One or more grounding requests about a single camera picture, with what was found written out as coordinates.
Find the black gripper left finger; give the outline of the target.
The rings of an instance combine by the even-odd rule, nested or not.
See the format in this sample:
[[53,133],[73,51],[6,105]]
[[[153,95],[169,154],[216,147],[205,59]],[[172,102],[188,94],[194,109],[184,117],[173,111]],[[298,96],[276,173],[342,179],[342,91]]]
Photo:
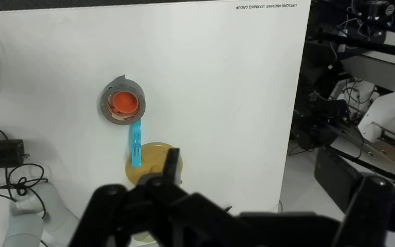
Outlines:
[[175,184],[179,184],[182,181],[180,171],[182,171],[180,150],[179,149],[171,149],[168,151],[168,155],[167,155],[162,176],[167,180],[169,180]]

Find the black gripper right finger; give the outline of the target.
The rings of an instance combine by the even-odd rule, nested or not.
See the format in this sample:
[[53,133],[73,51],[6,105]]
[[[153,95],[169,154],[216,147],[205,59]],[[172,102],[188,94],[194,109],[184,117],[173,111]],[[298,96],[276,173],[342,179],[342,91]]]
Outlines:
[[364,179],[332,247],[385,247],[393,210],[394,186],[378,176]]

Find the white second robot arm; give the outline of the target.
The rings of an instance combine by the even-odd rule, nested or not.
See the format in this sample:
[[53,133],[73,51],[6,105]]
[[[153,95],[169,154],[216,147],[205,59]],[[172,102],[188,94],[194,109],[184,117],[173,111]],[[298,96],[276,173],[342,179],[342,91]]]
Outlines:
[[201,194],[175,184],[180,151],[168,151],[165,169],[147,175],[134,190],[121,184],[98,188],[83,217],[64,214],[64,205],[46,183],[40,208],[12,209],[3,247],[40,247],[46,225],[61,227],[65,247],[129,247],[149,232],[161,247],[385,247],[394,186],[368,176],[343,221],[313,213],[242,213],[232,216]]

